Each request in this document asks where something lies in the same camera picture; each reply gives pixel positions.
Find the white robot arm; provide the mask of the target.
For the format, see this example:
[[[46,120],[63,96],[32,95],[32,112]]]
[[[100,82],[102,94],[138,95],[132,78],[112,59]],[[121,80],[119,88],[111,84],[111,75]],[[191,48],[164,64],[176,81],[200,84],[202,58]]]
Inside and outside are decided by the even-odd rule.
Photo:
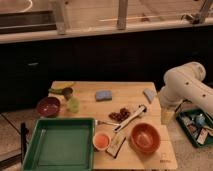
[[[206,70],[199,62],[189,62],[169,69],[164,74],[164,86],[158,92],[161,123],[167,125],[174,110],[189,100],[213,117],[213,88],[203,83]]]

